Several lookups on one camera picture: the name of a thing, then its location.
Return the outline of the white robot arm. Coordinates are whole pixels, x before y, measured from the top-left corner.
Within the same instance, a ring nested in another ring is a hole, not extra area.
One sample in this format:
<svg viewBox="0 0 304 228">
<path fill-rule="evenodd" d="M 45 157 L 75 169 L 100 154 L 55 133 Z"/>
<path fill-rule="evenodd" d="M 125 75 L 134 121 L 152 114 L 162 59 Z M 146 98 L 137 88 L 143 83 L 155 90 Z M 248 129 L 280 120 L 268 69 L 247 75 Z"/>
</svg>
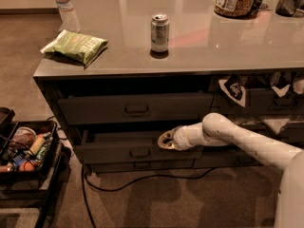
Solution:
<svg viewBox="0 0 304 228">
<path fill-rule="evenodd" d="M 233 144 L 265 166 L 282 171 L 274 228 L 304 227 L 304 150 L 258 134 L 231 122 L 219 113 L 209 113 L 200 123 L 168 130 L 158 146 L 185 151 L 195 146 Z"/>
</svg>

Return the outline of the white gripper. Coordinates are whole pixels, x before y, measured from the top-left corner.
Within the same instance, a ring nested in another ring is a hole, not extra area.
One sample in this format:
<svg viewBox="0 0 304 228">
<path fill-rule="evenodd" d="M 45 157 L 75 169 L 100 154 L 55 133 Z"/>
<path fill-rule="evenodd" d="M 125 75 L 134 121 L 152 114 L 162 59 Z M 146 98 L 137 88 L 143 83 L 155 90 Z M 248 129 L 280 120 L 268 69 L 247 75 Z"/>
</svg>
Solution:
<svg viewBox="0 0 304 228">
<path fill-rule="evenodd" d="M 191 126 L 175 127 L 159 136 L 158 146 L 162 149 L 184 151 L 196 146 L 198 130 Z"/>
</svg>

